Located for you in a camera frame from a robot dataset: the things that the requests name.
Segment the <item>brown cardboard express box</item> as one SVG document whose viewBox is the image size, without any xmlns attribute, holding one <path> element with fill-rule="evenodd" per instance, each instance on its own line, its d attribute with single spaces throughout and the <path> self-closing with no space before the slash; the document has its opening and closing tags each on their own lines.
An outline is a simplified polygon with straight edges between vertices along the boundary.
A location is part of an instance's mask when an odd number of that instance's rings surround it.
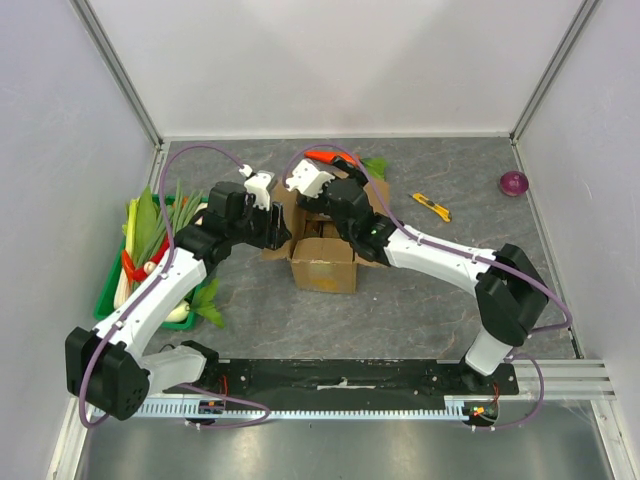
<svg viewBox="0 0 640 480">
<path fill-rule="evenodd" d="M 374 264 L 360 257 L 339 237 L 328 216 L 302 209 L 297 204 L 301 197 L 297 190 L 289 191 L 280 183 L 275 186 L 272 198 L 282 204 L 292 238 L 277 250 L 263 250 L 262 259 L 288 261 L 299 289 L 353 294 L 358 267 Z"/>
</svg>

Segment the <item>yellow utility knife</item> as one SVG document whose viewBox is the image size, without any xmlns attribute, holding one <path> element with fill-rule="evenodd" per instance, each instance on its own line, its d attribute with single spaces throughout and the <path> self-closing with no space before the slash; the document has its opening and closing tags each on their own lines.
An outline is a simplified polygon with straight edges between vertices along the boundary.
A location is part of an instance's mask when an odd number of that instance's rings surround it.
<svg viewBox="0 0 640 480">
<path fill-rule="evenodd" d="M 444 222 L 450 223 L 452 221 L 451 212 L 447 208 L 434 202 L 424 194 L 414 193 L 411 195 L 411 198 L 420 205 L 438 215 Z"/>
</svg>

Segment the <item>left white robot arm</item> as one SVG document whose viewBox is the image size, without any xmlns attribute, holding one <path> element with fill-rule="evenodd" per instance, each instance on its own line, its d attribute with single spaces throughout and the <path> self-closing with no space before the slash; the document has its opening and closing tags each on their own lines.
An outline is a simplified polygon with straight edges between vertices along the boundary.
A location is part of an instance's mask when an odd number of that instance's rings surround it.
<svg viewBox="0 0 640 480">
<path fill-rule="evenodd" d="M 179 302 L 231 254 L 247 244 L 276 250 L 291 237 L 284 210 L 271 199 L 276 181 L 264 171 L 243 184 L 219 182 L 208 204 L 170 241 L 156 269 L 129 299 L 91 330 L 65 340 L 68 391 L 118 420 L 136 413 L 148 395 L 187 383 L 208 393 L 219 382 L 217 355 L 193 341 L 148 355 L 151 337 Z"/>
</svg>

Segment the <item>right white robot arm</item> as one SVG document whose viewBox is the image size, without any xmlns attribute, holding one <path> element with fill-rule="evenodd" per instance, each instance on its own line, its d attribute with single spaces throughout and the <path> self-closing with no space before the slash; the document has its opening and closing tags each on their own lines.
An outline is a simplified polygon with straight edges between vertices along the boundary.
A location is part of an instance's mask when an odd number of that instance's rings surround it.
<svg viewBox="0 0 640 480">
<path fill-rule="evenodd" d="M 524 343 L 548 304 L 545 283 L 514 245 L 483 250 L 426 235 L 376 212 L 354 178 L 290 178 L 286 188 L 299 194 L 304 209 L 329 216 L 340 238 L 365 261 L 418 271 L 474 296 L 482 326 L 457 371 L 469 393 L 493 383 L 498 365 Z"/>
</svg>

